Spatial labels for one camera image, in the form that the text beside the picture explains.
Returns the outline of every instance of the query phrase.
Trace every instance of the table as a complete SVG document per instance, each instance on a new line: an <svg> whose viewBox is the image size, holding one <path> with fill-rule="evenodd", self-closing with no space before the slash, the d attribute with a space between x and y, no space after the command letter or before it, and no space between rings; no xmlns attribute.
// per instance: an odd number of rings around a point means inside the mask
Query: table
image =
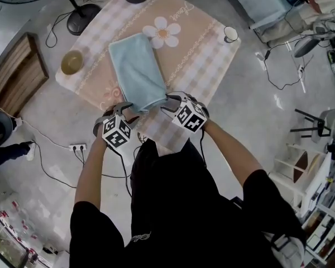
<svg viewBox="0 0 335 268"><path fill-rule="evenodd" d="M251 29L267 25L282 18L291 8L287 0L238 0L254 24Z"/></svg>
<svg viewBox="0 0 335 268"><path fill-rule="evenodd" d="M208 105L241 40L225 43L224 25L184 0L147 0L141 4L111 0L72 47L83 53L82 70L67 76L59 69L56 80L104 111L124 100L109 44L142 32L147 25L170 29L173 24L178 44L165 42L154 50L167 92L182 90ZM159 145L160 155L179 152L190 136L159 108L142 115L136 128Z"/></svg>

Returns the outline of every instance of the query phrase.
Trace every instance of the bowl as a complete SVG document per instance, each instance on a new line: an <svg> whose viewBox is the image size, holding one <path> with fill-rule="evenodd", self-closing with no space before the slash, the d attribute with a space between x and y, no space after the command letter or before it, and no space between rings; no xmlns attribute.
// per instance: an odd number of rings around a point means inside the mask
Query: bowl
<svg viewBox="0 0 335 268"><path fill-rule="evenodd" d="M80 51L69 51L62 59L61 70L66 75L77 73L83 66L83 55Z"/></svg>

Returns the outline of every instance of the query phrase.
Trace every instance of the concrete floor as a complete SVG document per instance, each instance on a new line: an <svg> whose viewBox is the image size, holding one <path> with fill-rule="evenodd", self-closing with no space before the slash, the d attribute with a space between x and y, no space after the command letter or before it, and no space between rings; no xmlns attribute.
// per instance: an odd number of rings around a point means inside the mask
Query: concrete floor
<svg viewBox="0 0 335 268"><path fill-rule="evenodd" d="M97 3L103 6L108 0L93 1L104 1ZM264 56L266 46L248 29L247 22L237 14L228 0L187 1L223 24L234 27L242 40L241 47L208 109L211 119L240 140L262 163L265 170L270 171L274 166L275 155L290 137L289 130L300 123L300 117L296 115L294 108L316 116L323 110L335 108L335 78L327 61L326 49L317 47L312 52L314 58L306 69L304 79L305 92L301 83L286 87L283 91L277 90L268 82L263 63L257 57L258 54ZM30 31L38 34L40 50L50 79L24 108L22 117L59 144L67 146L85 142L90 148L94 140L92 124L102 113L59 86L54 77L61 58L71 48L76 37L67 32L63 22L56 28L57 46L53 49L45 46L47 29L51 27L56 16L70 10L66 0L54 0L49 7L41 10L37 19L27 25ZM306 56L305 62L310 57L311 54ZM286 46L273 50L267 65L270 78L279 86L298 79L295 64ZM41 146L42 162L46 171L76 185L82 165L72 152L52 145L25 125L14 134L11 142L31 138L35 138ZM199 138L199 133L193 138L196 145ZM322 140L318 146L323 147L326 141ZM203 141L203 147L208 169L220 193L227 198L235 195L242 197L240 185L208 136ZM38 154L31 162L25 158L8 161L1 166L0 171L13 190L18 192L19 201L37 230L51 239L59 249L68 250L69 220L75 190L49 179L41 170ZM106 152L103 171L107 174L123 175L119 159L109 150ZM127 243L131 237L130 197L123 179L103 178L101 207ZM91 233L99 233L98 229L87 228Z"/></svg>

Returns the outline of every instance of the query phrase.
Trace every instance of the folded towel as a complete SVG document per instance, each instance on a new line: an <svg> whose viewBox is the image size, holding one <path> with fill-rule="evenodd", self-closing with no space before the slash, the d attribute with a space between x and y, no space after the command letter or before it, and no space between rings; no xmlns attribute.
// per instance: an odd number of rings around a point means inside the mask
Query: folded towel
<svg viewBox="0 0 335 268"><path fill-rule="evenodd" d="M166 101L162 79L148 38L138 33L109 45L118 83L133 111L148 112Z"/></svg>

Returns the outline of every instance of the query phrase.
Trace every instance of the fan base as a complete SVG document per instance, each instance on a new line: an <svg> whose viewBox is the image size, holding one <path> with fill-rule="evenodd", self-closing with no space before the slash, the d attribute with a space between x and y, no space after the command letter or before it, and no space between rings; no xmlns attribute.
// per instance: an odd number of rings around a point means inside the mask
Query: fan base
<svg viewBox="0 0 335 268"><path fill-rule="evenodd" d="M95 4L85 4L79 7L84 17L80 17L77 10L74 10L67 20L67 30L74 36L82 34L84 29L99 13L101 8Z"/></svg>

